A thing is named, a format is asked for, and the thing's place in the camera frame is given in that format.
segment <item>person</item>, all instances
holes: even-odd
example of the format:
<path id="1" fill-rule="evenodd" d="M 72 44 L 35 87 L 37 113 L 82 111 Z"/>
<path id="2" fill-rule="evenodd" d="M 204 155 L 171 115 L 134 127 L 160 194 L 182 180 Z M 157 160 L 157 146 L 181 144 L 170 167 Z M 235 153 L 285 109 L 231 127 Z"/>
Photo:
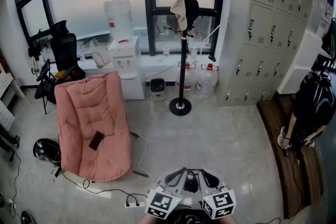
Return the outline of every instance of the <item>person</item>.
<path id="1" fill-rule="evenodd" d="M 20 137 L 16 135 L 15 137 L 11 136 L 10 133 L 0 124 L 0 147 L 6 151 L 11 153 L 11 158 L 9 161 L 13 160 L 14 150 L 12 147 L 7 145 L 7 143 L 2 139 L 4 138 L 7 142 L 11 143 L 14 147 L 19 148 L 20 146 Z"/>
<path id="2" fill-rule="evenodd" d="M 205 211 L 203 210 L 193 210 L 193 209 L 181 209 L 173 211 L 166 220 L 160 218 L 145 215 L 139 224 L 159 224 L 159 223 L 169 223 L 169 224 L 237 224 L 232 216 L 218 218 L 212 220 Z"/>
<path id="3" fill-rule="evenodd" d="M 313 148 L 314 138 L 326 129 L 335 110 L 335 96 L 328 77 L 314 77 L 297 92 L 289 124 L 281 128 L 279 145 L 283 150 L 291 147 L 298 150 L 302 145 Z"/>

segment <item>coat rack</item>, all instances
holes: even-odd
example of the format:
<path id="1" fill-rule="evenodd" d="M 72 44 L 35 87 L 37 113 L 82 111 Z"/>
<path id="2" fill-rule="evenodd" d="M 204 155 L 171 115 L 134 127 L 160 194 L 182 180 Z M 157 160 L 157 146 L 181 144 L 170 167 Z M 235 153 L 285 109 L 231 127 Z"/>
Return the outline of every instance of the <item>coat rack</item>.
<path id="1" fill-rule="evenodd" d="M 184 0 L 184 4 L 186 7 L 186 17 L 188 18 L 188 0 Z M 191 103 L 188 99 L 183 98 L 184 93 L 184 77 L 185 77 L 185 61 L 186 61 L 186 54 L 187 54 L 187 40 L 188 37 L 193 37 L 192 35 L 189 35 L 187 32 L 187 29 L 183 31 L 183 35 L 181 37 L 181 74 L 180 74 L 180 92 L 178 95 L 178 98 L 173 99 L 169 104 L 170 111 L 177 115 L 177 116 L 184 116 L 187 115 L 191 111 Z"/>

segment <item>power strip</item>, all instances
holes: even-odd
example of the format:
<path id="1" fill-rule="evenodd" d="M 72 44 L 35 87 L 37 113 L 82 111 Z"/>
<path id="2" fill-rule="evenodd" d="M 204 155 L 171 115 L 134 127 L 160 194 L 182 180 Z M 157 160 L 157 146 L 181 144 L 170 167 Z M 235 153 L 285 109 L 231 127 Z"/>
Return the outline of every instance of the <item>power strip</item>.
<path id="1" fill-rule="evenodd" d="M 145 207 L 146 206 L 146 203 L 143 202 L 143 201 L 139 202 L 138 206 L 136 206 L 135 202 L 129 202 L 128 204 L 129 204 L 129 206 L 126 206 L 126 204 L 124 204 L 126 208 Z"/>

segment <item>wooden floor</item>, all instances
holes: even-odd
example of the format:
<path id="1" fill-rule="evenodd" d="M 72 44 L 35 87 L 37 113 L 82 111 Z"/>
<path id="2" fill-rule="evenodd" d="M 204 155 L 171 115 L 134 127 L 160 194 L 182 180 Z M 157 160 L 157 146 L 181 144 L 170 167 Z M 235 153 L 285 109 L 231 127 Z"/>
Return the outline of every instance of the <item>wooden floor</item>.
<path id="1" fill-rule="evenodd" d="M 289 96 L 277 96 L 257 104 L 278 166 L 285 219 L 293 217 L 305 206 L 314 203 L 323 193 L 321 171 L 315 150 L 304 146 L 301 152 L 291 151 L 285 157 L 278 145 L 281 127 L 287 125 L 292 107 L 293 100 Z"/>

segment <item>stand base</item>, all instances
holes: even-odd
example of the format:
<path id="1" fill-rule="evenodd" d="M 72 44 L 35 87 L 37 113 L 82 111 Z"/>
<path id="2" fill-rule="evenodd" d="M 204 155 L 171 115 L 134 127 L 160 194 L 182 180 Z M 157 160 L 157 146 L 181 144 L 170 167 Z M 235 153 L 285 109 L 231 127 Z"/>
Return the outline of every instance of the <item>stand base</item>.
<path id="1" fill-rule="evenodd" d="M 179 109 L 178 106 L 179 98 L 175 98 L 169 103 L 169 110 L 177 116 L 187 115 L 191 111 L 191 103 L 185 98 L 183 98 L 182 108 Z"/>

